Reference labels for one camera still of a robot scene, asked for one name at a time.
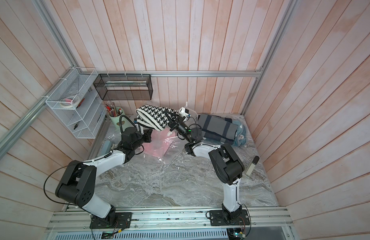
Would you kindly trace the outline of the teal bear print blanket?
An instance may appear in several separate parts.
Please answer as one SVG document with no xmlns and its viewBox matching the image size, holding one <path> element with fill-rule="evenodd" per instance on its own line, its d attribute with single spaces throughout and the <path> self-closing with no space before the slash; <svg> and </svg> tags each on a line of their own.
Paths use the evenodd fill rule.
<svg viewBox="0 0 370 240">
<path fill-rule="evenodd" d="M 236 134 L 235 134 L 233 146 L 241 147 L 241 146 L 246 145 L 246 142 L 247 142 L 246 127 L 239 120 L 233 120 L 232 123 L 237 125 L 237 131 L 236 131 Z"/>
</svg>

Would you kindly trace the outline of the houndstooth patterned cloth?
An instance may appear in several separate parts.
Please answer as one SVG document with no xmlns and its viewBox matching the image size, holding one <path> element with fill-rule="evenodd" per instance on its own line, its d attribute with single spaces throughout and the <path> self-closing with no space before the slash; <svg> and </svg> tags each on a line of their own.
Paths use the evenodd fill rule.
<svg viewBox="0 0 370 240">
<path fill-rule="evenodd" d="M 168 118 L 165 112 L 173 114 L 174 117 L 178 112 L 171 108 L 144 105 L 136 109 L 137 123 L 145 128 L 163 131 L 168 125 Z"/>
</svg>

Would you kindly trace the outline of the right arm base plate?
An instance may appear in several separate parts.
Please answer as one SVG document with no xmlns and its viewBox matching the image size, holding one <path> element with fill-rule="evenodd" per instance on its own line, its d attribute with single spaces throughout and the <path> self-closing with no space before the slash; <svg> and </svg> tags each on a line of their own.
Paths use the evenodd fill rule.
<svg viewBox="0 0 370 240">
<path fill-rule="evenodd" d="M 247 210 L 238 209 L 232 213 L 227 210 L 212 210 L 206 215 L 212 226 L 250 226 L 251 224 Z"/>
</svg>

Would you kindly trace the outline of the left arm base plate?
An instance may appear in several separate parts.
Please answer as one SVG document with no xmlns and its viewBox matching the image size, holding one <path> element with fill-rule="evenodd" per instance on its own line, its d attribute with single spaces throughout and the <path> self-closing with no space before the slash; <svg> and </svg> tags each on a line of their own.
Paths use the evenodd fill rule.
<svg viewBox="0 0 370 240">
<path fill-rule="evenodd" d="M 132 212 L 110 212 L 107 217 L 92 217 L 90 229 L 127 229 L 131 225 Z"/>
</svg>

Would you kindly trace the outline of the grey navy cloth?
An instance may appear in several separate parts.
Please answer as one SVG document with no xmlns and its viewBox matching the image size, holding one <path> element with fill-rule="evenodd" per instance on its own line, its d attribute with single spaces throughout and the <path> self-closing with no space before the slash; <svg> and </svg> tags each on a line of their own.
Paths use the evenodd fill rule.
<svg viewBox="0 0 370 240">
<path fill-rule="evenodd" d="M 204 138 L 233 145 L 238 129 L 237 125 L 208 114 L 200 114 L 197 123 L 201 126 Z"/>
</svg>

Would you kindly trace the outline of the pink fleece cloth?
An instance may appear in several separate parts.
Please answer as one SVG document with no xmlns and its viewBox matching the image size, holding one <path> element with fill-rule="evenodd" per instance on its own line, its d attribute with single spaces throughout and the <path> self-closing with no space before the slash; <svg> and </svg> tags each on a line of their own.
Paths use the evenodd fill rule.
<svg viewBox="0 0 370 240">
<path fill-rule="evenodd" d="M 153 130 L 152 141 L 144 143 L 144 153 L 156 158 L 163 158 L 172 143 L 172 137 L 175 133 L 164 129 L 163 131 Z"/>
</svg>

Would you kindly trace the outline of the clear plastic vacuum bag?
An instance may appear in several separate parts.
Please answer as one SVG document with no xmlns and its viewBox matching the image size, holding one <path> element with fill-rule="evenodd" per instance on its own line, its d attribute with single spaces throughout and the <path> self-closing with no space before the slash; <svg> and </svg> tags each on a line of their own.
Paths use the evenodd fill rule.
<svg viewBox="0 0 370 240">
<path fill-rule="evenodd" d="M 119 117 L 121 141 L 110 153 L 106 154 L 117 165 L 129 162 L 134 156 L 147 154 L 162 158 L 171 146 L 171 141 L 176 137 L 168 129 L 156 131 L 142 130 L 125 115 Z"/>
</svg>

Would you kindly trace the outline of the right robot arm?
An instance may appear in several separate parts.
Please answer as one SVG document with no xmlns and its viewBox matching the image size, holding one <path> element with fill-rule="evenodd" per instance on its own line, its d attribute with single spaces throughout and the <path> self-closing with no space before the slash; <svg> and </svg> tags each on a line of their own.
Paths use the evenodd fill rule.
<svg viewBox="0 0 370 240">
<path fill-rule="evenodd" d="M 230 144 L 213 146 L 202 142 L 200 127 L 190 129 L 184 122 L 185 117 L 164 111 L 168 118 L 170 130 L 177 131 L 185 144 L 187 154 L 194 157 L 209 159 L 214 167 L 218 179 L 223 184 L 222 210 L 210 212 L 211 220 L 223 219 L 225 223 L 232 225 L 240 217 L 245 217 L 246 211 L 242 209 L 239 201 L 239 185 L 244 171 L 244 164 Z"/>
</svg>

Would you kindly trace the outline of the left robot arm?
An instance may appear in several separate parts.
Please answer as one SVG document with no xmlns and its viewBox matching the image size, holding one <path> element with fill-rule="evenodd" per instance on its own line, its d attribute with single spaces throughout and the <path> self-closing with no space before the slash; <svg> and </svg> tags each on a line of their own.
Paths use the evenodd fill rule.
<svg viewBox="0 0 370 240">
<path fill-rule="evenodd" d="M 122 132 L 122 140 L 117 147 L 109 153 L 86 162 L 70 162 L 56 188 L 56 196 L 99 219 L 113 221 L 116 218 L 114 206 L 95 194 L 96 178 L 129 162 L 143 143 L 152 141 L 152 132 L 151 129 L 140 132 L 129 127 Z"/>
</svg>

